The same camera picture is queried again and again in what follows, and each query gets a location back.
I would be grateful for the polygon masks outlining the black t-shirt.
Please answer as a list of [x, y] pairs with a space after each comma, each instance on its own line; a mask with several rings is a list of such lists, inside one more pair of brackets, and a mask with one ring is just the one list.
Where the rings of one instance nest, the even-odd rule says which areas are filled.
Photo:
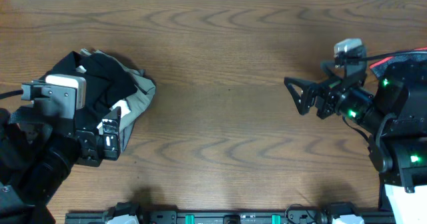
[[94, 129], [118, 101], [137, 92], [131, 76], [111, 57], [101, 53], [66, 55], [46, 75], [64, 74], [86, 80], [85, 106], [75, 113], [78, 129]]

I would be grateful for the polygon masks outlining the black shorts red waistband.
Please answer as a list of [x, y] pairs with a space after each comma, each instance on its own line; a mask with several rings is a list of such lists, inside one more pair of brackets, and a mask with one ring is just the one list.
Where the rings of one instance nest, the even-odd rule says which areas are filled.
[[426, 54], [409, 54], [397, 57], [386, 57], [370, 65], [371, 72], [377, 79], [380, 79], [390, 65], [396, 63], [417, 63], [426, 61]]

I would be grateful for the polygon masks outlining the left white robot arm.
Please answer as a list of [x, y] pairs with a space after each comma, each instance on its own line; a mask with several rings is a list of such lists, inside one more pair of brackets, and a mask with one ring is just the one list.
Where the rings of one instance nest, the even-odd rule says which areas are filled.
[[1, 222], [54, 223], [47, 204], [73, 166], [98, 167], [104, 160], [118, 159], [120, 117], [119, 107], [105, 116], [102, 137], [84, 130], [63, 135], [42, 119], [30, 140], [16, 114], [2, 109]]

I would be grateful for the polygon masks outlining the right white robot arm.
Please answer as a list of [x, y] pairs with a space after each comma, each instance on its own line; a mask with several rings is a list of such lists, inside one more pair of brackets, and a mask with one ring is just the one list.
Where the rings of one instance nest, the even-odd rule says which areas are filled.
[[[333, 114], [353, 121], [368, 142], [397, 223], [426, 222], [426, 61], [388, 58], [341, 61], [344, 76], [324, 66], [328, 78], [315, 83], [286, 77], [300, 115], [311, 107], [325, 119]], [[378, 79], [375, 94], [364, 89], [366, 70]]]

